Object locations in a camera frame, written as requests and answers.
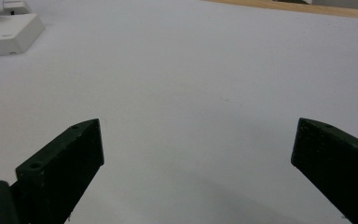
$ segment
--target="screw hole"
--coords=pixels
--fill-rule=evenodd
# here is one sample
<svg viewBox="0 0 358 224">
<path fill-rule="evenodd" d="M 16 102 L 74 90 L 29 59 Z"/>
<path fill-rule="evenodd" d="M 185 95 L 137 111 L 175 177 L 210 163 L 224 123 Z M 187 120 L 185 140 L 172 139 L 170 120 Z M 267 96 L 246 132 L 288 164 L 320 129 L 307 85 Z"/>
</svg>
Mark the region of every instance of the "screw hole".
<svg viewBox="0 0 358 224">
<path fill-rule="evenodd" d="M 41 162 L 34 162 L 31 164 L 31 169 L 35 170 L 35 169 L 38 169 L 42 166 L 42 163 Z"/>
</svg>

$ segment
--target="white table surface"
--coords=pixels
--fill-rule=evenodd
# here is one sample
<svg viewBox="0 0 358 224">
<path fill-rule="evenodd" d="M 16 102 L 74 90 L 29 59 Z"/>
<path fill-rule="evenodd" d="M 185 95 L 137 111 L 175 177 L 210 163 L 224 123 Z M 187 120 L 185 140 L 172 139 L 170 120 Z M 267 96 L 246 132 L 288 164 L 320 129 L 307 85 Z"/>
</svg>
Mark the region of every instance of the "white table surface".
<svg viewBox="0 0 358 224">
<path fill-rule="evenodd" d="M 358 20 L 198 0 L 29 0 L 0 57 L 0 179 L 99 118 L 74 224 L 349 223 L 290 163 L 300 117 L 358 137 Z"/>
</svg>

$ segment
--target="white device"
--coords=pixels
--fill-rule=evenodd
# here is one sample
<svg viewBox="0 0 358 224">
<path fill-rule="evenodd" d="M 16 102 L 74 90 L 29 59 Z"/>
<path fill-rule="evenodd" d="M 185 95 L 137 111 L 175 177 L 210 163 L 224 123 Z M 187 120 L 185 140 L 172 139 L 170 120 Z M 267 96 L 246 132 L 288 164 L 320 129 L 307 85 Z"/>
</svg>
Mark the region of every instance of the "white device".
<svg viewBox="0 0 358 224">
<path fill-rule="evenodd" d="M 36 14 L 21 14 L 29 12 L 30 8 L 20 2 L 4 2 L 4 11 L 11 15 L 0 16 L 0 56 L 25 52 L 45 30 Z"/>
</svg>

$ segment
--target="white tabletop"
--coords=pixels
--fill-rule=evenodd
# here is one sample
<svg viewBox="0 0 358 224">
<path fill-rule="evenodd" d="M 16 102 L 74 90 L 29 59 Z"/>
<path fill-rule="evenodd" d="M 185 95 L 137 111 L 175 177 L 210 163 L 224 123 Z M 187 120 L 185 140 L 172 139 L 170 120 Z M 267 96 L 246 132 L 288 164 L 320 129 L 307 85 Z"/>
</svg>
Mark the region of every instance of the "white tabletop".
<svg viewBox="0 0 358 224">
<path fill-rule="evenodd" d="M 358 20 L 198 0 L 29 0 L 0 57 L 0 179 L 99 118 L 71 223 L 349 223 L 290 163 L 300 117 L 358 137 Z"/>
</svg>

